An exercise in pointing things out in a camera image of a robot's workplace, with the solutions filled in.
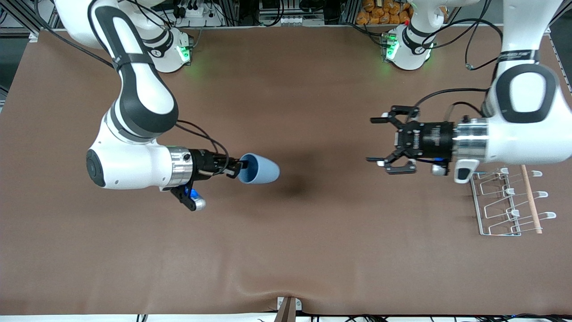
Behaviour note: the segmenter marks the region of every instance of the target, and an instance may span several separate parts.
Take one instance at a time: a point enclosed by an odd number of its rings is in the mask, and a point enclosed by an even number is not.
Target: brown table surface
[[[369,117],[489,85],[491,66],[464,68],[466,40],[405,72],[351,28],[204,31],[192,66],[162,75],[180,118],[234,156],[272,158],[282,175],[264,186],[199,182],[208,206],[191,213],[156,188],[91,182],[85,153],[120,79],[41,33],[0,115],[0,313],[257,312],[284,295],[321,314],[572,313],[570,162],[534,167],[545,173],[535,188],[550,192],[539,208],[558,214],[544,234],[484,237],[468,185],[426,165],[389,176],[364,159],[387,155],[395,132]],[[479,29],[470,61],[489,60],[498,43]],[[541,51],[560,74],[547,38]],[[421,120],[482,97],[435,97]],[[209,147],[179,129],[159,142]]]

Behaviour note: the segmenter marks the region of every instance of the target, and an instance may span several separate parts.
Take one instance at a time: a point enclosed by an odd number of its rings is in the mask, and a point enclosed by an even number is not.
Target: wooden stick
[[[526,170],[524,164],[521,165],[522,179],[525,182],[526,197],[529,199],[530,212],[533,215],[534,228],[537,234],[542,234],[542,227],[540,226],[540,219],[538,219],[538,211],[536,210],[536,203],[534,202],[533,190],[530,187],[529,172]]]

